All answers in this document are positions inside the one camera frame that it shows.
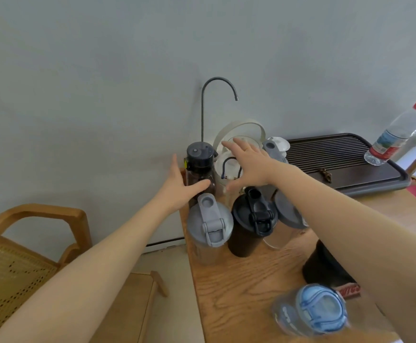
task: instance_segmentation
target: right hand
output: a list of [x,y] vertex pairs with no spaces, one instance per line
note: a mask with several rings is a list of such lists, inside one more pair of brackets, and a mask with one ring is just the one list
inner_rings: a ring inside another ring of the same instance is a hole
[[227,184],[227,191],[239,191],[243,187],[272,184],[274,169],[281,163],[270,158],[263,149],[249,144],[239,138],[234,142],[222,142],[230,150],[243,169],[243,175]]

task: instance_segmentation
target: faucet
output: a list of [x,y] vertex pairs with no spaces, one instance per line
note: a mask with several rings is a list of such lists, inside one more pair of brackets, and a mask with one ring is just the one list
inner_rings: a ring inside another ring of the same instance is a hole
[[238,94],[236,93],[236,89],[234,87],[234,85],[232,83],[230,83],[229,80],[223,78],[223,77],[213,77],[210,78],[209,80],[206,81],[206,83],[203,85],[202,88],[202,142],[203,142],[203,110],[204,110],[204,100],[205,100],[205,88],[207,87],[208,84],[210,84],[213,80],[223,80],[224,82],[226,82],[234,91],[234,95],[235,95],[235,101],[238,101]]

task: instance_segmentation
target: plastic bottle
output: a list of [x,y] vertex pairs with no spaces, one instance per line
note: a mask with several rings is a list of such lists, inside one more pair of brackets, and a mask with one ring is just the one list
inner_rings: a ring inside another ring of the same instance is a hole
[[379,166],[406,143],[416,132],[416,103],[413,109],[400,114],[364,155],[369,164]]

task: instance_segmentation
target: gray cup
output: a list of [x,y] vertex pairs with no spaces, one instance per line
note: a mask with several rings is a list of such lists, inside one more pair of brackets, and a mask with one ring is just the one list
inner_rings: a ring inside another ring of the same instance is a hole
[[188,234],[194,242],[194,253],[200,263],[215,263],[221,247],[232,234],[232,214],[210,193],[201,194],[198,203],[189,211]]

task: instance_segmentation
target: black tumbler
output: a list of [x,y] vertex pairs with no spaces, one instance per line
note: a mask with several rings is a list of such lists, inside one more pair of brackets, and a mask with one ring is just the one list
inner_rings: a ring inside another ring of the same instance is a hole
[[303,265],[302,273],[308,284],[319,283],[334,288],[356,282],[330,254],[321,240],[316,243],[316,250]]
[[276,207],[255,187],[247,187],[233,205],[234,228],[227,245],[232,254],[248,257],[273,232],[278,221]]

